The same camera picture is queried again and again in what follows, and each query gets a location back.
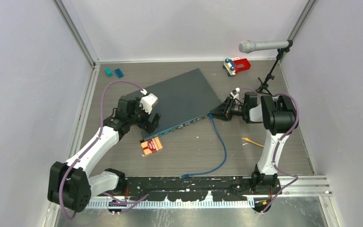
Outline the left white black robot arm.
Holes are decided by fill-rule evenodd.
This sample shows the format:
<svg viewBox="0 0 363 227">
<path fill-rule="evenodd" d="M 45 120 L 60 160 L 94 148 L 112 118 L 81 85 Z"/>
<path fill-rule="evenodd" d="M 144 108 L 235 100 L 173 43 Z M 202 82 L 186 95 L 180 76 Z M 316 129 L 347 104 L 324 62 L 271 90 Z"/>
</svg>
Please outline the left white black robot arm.
<svg viewBox="0 0 363 227">
<path fill-rule="evenodd" d="M 50 168 L 47 199 L 62 208 L 81 212 L 90 199 L 111 192 L 115 196 L 126 190 L 125 174 L 113 168 L 91 176 L 98 161 L 126 135 L 132 126 L 148 133 L 157 127 L 160 114 L 150 120 L 153 107 L 158 102 L 154 94 L 134 99 L 121 97 L 112 115 L 102 121 L 95 136 L 66 162 L 55 162 Z"/>
</svg>

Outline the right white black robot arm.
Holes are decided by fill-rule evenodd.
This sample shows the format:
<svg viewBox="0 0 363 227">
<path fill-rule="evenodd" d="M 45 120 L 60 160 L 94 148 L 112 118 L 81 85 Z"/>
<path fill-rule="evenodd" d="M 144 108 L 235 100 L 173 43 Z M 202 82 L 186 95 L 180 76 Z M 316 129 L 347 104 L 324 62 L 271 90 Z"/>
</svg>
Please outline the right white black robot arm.
<svg viewBox="0 0 363 227">
<path fill-rule="evenodd" d="M 263 194 L 275 187 L 284 144 L 299 122 L 299 111 L 294 99 L 287 94 L 259 96 L 255 92 L 246 92 L 241 101 L 235 89 L 209 115 L 223 121 L 238 116 L 246 123 L 263 124 L 266 140 L 261 158 L 251 175 L 251 189 L 257 194 Z"/>
</svg>

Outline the dark network switch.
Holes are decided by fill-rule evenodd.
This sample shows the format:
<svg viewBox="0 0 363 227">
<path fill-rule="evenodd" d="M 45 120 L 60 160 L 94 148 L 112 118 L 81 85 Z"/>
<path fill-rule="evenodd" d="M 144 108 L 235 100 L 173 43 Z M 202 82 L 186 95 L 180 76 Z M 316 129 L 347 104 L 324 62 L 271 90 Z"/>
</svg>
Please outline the dark network switch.
<svg viewBox="0 0 363 227">
<path fill-rule="evenodd" d="M 222 103 L 200 69 L 158 82 L 145 90 L 158 97 L 150 120 L 155 114 L 161 118 L 153 133 L 141 130 L 143 141 L 200 121 Z"/>
</svg>

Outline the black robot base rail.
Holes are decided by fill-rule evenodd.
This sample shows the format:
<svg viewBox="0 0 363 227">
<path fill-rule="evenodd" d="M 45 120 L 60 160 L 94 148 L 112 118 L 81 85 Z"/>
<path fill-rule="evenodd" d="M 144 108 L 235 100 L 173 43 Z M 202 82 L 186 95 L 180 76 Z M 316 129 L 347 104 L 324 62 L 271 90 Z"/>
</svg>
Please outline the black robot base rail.
<svg viewBox="0 0 363 227">
<path fill-rule="evenodd" d="M 120 189 L 108 191 L 113 196 L 138 200 L 148 195 L 148 201 L 244 201 L 248 195 L 269 199 L 281 189 L 280 181 L 255 183 L 250 176 L 201 177 L 127 177 Z"/>
</svg>

